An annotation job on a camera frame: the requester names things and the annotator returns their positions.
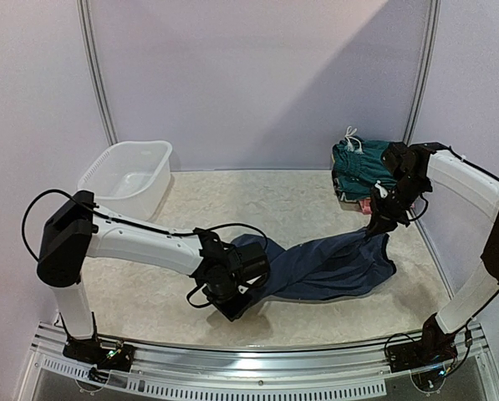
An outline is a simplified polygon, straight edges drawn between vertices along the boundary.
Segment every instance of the green folded garment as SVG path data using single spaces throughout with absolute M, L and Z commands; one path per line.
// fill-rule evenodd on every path
M 386 140 L 362 140 L 348 128 L 344 140 L 333 146 L 333 181 L 341 201 L 358 201 L 369 197 L 377 181 L 386 188 L 396 180 L 381 162 L 389 146 Z

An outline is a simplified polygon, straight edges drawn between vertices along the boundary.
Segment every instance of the white plastic basket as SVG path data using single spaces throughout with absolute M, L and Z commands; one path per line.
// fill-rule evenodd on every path
M 79 180 L 79 190 L 95 193 L 95 201 L 112 211 L 149 220 L 171 180 L 164 140 L 120 142 L 110 146 Z

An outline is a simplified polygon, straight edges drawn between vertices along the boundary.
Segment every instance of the marble-patterned surface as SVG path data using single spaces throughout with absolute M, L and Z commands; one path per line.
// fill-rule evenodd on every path
M 369 217 L 338 203 L 328 171 L 213 171 L 175 173 L 155 221 L 176 228 L 242 221 L 289 247 L 357 230 Z M 229 241 L 243 232 L 220 235 Z M 414 225 L 391 234 L 388 254 L 398 271 L 368 296 L 324 304 L 268 299 L 235 322 L 214 307 L 190 307 L 193 280 L 166 269 L 88 259 L 83 274 L 101 333 L 225 347 L 346 343 L 421 328 L 449 300 Z

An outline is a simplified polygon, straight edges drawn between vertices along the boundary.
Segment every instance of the white wall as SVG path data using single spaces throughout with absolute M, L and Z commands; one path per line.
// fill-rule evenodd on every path
M 55 314 L 21 242 L 24 209 L 41 190 L 74 190 L 105 146 L 76 2 L 0 2 L 0 401 L 13 397 L 38 322 Z M 35 249 L 61 201 L 32 214 Z
M 499 0 L 442 2 L 414 142 L 437 140 L 499 175 Z M 491 225 L 437 186 L 422 219 L 456 290 L 479 261 Z M 482 314 L 499 370 L 499 297 Z
M 174 170 L 329 167 L 349 124 L 401 140 L 429 1 L 95 0 L 121 140 Z

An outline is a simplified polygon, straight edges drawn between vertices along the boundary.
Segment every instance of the white bin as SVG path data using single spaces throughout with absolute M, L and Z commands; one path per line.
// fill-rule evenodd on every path
M 149 220 L 171 180 L 169 142 L 120 142 L 110 146 L 78 183 L 112 211 Z

